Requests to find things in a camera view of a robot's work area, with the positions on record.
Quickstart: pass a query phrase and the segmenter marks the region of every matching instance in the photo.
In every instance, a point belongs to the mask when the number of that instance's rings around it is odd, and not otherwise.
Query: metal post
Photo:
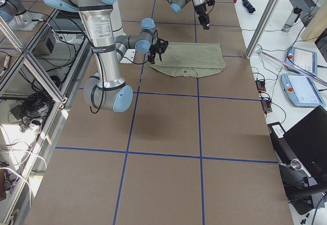
[[[45,88],[54,101],[61,103],[66,102],[66,98],[62,96],[58,87],[54,84],[43,67],[41,67],[37,61],[35,61],[31,54],[28,53],[26,55],[24,65],[33,74],[36,80]]]
[[[4,33],[4,35],[9,39],[12,45],[15,46],[16,50],[19,52],[24,51],[24,45],[19,41],[7,23],[0,16],[0,30]]]
[[[250,44],[246,50],[246,53],[245,53],[246,59],[251,58],[251,56],[255,50],[255,47],[258,44],[262,34],[264,33],[264,30],[266,29],[268,21],[269,21],[271,15],[273,14],[278,2],[279,2],[279,0],[269,0],[267,7],[266,7],[264,13],[262,14],[261,19],[258,23],[258,26],[256,27],[256,30],[253,34]]]

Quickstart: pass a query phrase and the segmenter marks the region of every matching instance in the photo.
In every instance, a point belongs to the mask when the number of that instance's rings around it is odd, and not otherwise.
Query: green cloth
[[[177,77],[205,77],[226,68],[219,43],[170,42],[165,53],[156,55],[149,66],[166,75]]]

